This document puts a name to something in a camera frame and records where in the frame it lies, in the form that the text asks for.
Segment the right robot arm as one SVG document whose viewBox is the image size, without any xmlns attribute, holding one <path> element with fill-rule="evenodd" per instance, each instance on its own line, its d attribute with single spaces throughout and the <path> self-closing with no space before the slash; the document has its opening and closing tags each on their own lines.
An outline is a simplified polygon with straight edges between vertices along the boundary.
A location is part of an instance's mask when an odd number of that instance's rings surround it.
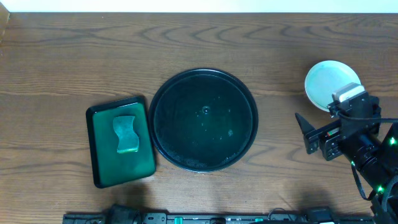
<svg viewBox="0 0 398 224">
<path fill-rule="evenodd" d="M 315 129 L 295 114 L 308 154 L 321 150 L 326 161 L 344 155 L 356 186 L 372 203 L 375 223 L 397 223 L 397 119 L 382 118 L 379 98 L 350 83 L 327 106 L 334 122 Z"/>
</svg>

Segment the black round tray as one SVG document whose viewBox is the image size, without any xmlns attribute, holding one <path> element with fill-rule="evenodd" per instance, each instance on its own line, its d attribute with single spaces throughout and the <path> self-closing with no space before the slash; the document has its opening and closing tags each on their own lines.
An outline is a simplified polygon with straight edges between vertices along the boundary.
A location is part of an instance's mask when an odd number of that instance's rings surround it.
<svg viewBox="0 0 398 224">
<path fill-rule="evenodd" d="M 252 146 L 259 126 L 248 87 L 228 72 L 196 68 L 168 79 L 156 92 L 148 128 L 158 152 L 192 172 L 225 169 Z"/>
</svg>

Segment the green rectangular tray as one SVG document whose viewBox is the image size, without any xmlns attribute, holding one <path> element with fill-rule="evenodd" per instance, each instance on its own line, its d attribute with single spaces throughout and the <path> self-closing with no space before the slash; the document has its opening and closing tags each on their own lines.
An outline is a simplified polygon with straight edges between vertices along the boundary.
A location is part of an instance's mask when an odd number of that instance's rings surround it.
<svg viewBox="0 0 398 224">
<path fill-rule="evenodd" d="M 134 130 L 139 136 L 137 152 L 118 153 L 118 137 L 113 119 L 135 116 Z M 92 106 L 86 111 L 94 185 L 107 188 L 152 175 L 155 158 L 150 140 L 146 104 L 141 96 Z"/>
</svg>

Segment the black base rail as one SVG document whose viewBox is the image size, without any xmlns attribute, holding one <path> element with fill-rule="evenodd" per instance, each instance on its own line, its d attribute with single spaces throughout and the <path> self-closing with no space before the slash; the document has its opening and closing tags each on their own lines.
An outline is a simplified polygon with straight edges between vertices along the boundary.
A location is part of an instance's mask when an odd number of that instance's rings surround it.
<svg viewBox="0 0 398 224">
<path fill-rule="evenodd" d="M 374 224 L 369 216 L 335 215 L 329 208 L 315 208 L 296 214 L 281 208 L 271 210 L 267 215 L 228 214 L 166 214 L 141 213 L 121 205 L 113 205 L 101 213 L 67 213 L 63 224 Z"/>
</svg>

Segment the green yellow sponge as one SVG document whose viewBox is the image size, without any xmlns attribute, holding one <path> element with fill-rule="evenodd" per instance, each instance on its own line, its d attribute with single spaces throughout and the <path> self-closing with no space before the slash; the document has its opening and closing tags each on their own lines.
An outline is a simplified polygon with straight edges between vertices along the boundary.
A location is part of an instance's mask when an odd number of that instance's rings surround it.
<svg viewBox="0 0 398 224">
<path fill-rule="evenodd" d="M 134 130 L 135 116 L 118 116 L 113 119 L 113 129 L 118 137 L 117 152 L 137 152 L 139 136 Z"/>
</svg>

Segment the mint plate front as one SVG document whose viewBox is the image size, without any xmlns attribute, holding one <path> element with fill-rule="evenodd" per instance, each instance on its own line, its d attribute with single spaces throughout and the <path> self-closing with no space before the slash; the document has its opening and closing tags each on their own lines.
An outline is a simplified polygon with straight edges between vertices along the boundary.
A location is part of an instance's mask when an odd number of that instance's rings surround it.
<svg viewBox="0 0 398 224">
<path fill-rule="evenodd" d="M 345 101 L 364 91 L 356 72 L 346 64 L 326 60 L 314 65 L 304 81 L 308 99 L 319 109 L 329 111 L 334 101 Z"/>
</svg>

